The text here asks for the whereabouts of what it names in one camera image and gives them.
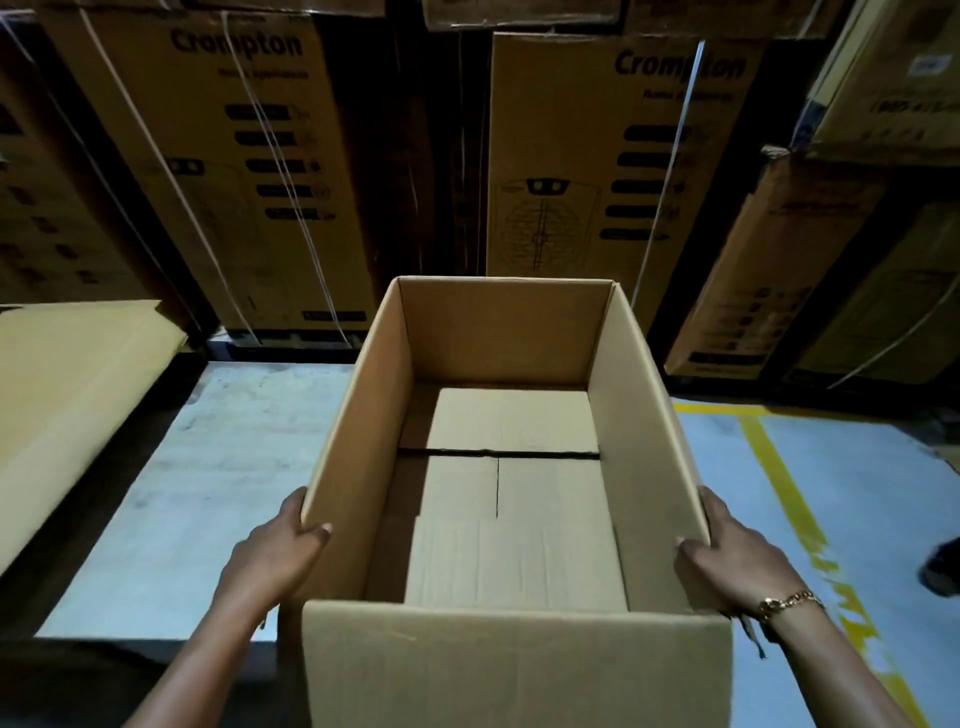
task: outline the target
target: gold bracelet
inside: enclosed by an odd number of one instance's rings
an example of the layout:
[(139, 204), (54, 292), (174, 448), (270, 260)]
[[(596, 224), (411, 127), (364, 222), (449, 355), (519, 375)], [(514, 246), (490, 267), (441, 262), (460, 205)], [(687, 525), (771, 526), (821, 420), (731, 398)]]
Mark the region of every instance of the gold bracelet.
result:
[(764, 599), (761, 601), (758, 607), (760, 612), (760, 624), (766, 625), (770, 621), (770, 618), (774, 615), (778, 615), (784, 609), (789, 609), (790, 607), (795, 607), (798, 604), (803, 604), (805, 601), (815, 602), (816, 604), (820, 605), (821, 609), (827, 609), (827, 607), (824, 606), (824, 603), (820, 601), (816, 594), (809, 589), (803, 589), (788, 596), (786, 599)]

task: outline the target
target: yellow floor line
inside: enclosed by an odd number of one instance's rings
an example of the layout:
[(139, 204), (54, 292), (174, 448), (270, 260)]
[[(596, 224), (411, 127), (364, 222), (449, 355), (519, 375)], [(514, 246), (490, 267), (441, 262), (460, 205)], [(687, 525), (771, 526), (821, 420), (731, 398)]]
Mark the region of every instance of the yellow floor line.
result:
[(767, 474), (770, 484), (777, 493), (777, 498), (780, 499), (783, 513), (796, 531), (810, 561), (830, 585), (832, 594), (827, 595), (825, 602), (833, 607), (857, 652), (894, 699), (900, 703), (907, 716), (918, 728), (928, 728), (929, 724), (913, 693), (897, 671), (893, 659), (883, 645), (856, 591), (831, 555), (827, 537), (807, 506), (790, 471), (780, 459), (780, 454), (763, 428), (763, 423), (757, 417), (751, 416), (738, 416), (737, 420), (754, 451), (756, 461)]
[(819, 409), (802, 409), (801, 407), (777, 407), (770, 409), (764, 404), (712, 404), (710, 402), (683, 402), (673, 403), (675, 412), (684, 412), (694, 415), (733, 415), (752, 417), (802, 417), (819, 420), (841, 420), (844, 422), (890, 422), (867, 417), (865, 415), (845, 414), (843, 412), (826, 412)]

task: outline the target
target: cardboard sheet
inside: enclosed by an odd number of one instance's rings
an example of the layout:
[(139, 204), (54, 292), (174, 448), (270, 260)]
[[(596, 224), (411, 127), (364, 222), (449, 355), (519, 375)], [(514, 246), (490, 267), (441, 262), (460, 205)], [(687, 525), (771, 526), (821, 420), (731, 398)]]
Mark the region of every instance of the cardboard sheet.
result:
[(183, 333), (156, 301), (0, 311), (0, 572), (156, 378)]
[(310, 601), (303, 648), (310, 712), (324, 728), (730, 721), (732, 631), (719, 616)]
[(595, 454), (586, 392), (418, 385), (402, 449)]
[(597, 530), (611, 531), (600, 462), (501, 457), (496, 516), (533, 523), (583, 522)]
[(626, 612), (608, 527), (417, 518), (405, 604)]
[(442, 519), (496, 518), (493, 457), (399, 455), (384, 515)]

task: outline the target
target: person's foot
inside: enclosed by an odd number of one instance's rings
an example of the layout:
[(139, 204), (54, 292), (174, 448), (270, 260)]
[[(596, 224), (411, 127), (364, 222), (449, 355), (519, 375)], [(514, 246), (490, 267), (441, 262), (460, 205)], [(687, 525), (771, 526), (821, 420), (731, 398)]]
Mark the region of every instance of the person's foot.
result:
[(960, 539), (942, 544), (920, 569), (920, 583), (939, 596), (960, 595)]

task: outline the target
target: person's right hand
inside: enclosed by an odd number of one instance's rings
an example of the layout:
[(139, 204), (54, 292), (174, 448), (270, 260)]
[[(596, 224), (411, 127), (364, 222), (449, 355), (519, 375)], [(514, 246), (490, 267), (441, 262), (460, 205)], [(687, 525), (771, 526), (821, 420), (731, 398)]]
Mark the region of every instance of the person's right hand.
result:
[(731, 516), (727, 504), (707, 486), (700, 486), (700, 500), (713, 545), (687, 540), (680, 552), (736, 613), (759, 617), (763, 599), (786, 599), (806, 589), (783, 552)]

